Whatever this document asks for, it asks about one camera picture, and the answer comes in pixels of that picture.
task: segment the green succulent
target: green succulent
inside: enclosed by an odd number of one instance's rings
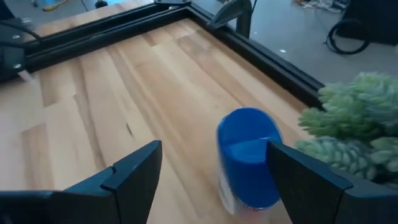
[[[319,100],[323,110],[306,109],[299,119],[316,138],[298,141],[297,149],[398,189],[398,80],[360,73],[350,83],[327,84],[319,90]]]
[[[366,154],[367,145],[359,141],[340,141],[332,137],[320,137],[310,141],[297,141],[296,148],[332,167],[344,170],[362,179],[373,179],[376,166]]]
[[[373,163],[382,164],[390,172],[398,172],[398,138],[379,138],[371,141],[371,145]]]

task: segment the gray floor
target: gray floor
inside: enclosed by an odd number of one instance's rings
[[[85,12],[80,0],[69,0],[52,12],[33,8],[29,0],[5,0],[20,17],[31,17],[35,25]],[[57,0],[39,0],[41,6]],[[123,0],[108,0],[110,4]],[[215,14],[222,4],[216,0],[194,0]],[[89,10],[95,0],[84,0]],[[385,72],[398,76],[398,49],[372,43],[356,55],[337,55],[323,44],[328,30],[341,14],[303,9],[292,0],[258,0],[252,18],[251,39],[280,55],[299,69],[323,83],[348,82],[359,72]],[[353,49],[361,43],[336,38],[341,47]]]

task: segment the wooden table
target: wooden table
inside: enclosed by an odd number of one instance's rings
[[[104,7],[39,32],[136,6]],[[218,197],[215,131],[242,106],[269,113],[290,146],[308,138],[297,126],[303,103],[194,22],[178,21],[43,69],[30,83],[1,85],[0,189],[61,190],[161,139],[148,223],[234,223]],[[290,223],[282,203],[269,223]]]

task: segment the wire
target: wire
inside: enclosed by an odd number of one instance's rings
[[[10,24],[10,23],[4,22],[4,21],[0,21],[0,24],[2,24],[4,26],[12,27],[14,29],[20,30],[20,31],[25,32],[27,34],[30,34],[32,37],[36,38],[39,42],[42,41],[42,37],[41,36],[39,36],[38,34],[36,34],[35,32],[31,31],[30,29],[28,29],[28,28],[26,28],[24,26]]]
[[[320,8],[325,9],[332,13],[341,13],[341,9],[336,9],[333,7],[333,0],[313,0],[310,2],[305,2],[303,0],[295,0],[297,3],[303,6],[303,8]]]
[[[63,1],[60,1],[58,3],[53,4],[51,6],[45,6],[44,8],[42,8],[42,10],[45,11],[45,12],[52,11],[52,10],[58,8],[60,5],[65,4],[67,1],[69,1],[69,0],[63,0]]]
[[[335,34],[335,32],[343,27],[343,26],[347,26],[350,25],[351,28],[360,28],[362,29],[362,32],[364,34],[364,42],[362,44],[362,46],[360,46],[358,49],[356,50],[341,50],[339,47],[337,47],[336,45],[336,41],[334,40],[333,36]],[[364,51],[369,44],[371,43],[371,33],[370,31],[362,24],[361,21],[357,20],[357,19],[345,19],[342,20],[340,22],[338,22],[336,25],[334,25],[331,30],[328,33],[328,37],[326,38],[326,46],[333,51],[334,53],[340,54],[340,55],[354,55],[354,54],[358,54],[362,51]]]
[[[254,0],[253,9],[252,9],[251,13],[254,13],[254,9],[256,8],[256,5],[257,5],[257,0]]]
[[[87,6],[85,4],[85,0],[80,0],[81,4],[83,5],[83,7],[86,9],[86,12],[88,12]]]

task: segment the blue cup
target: blue cup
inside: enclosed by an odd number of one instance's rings
[[[275,122],[257,108],[240,108],[217,129],[221,166],[233,195],[251,208],[269,208],[279,193],[268,170],[269,140],[282,142]]]

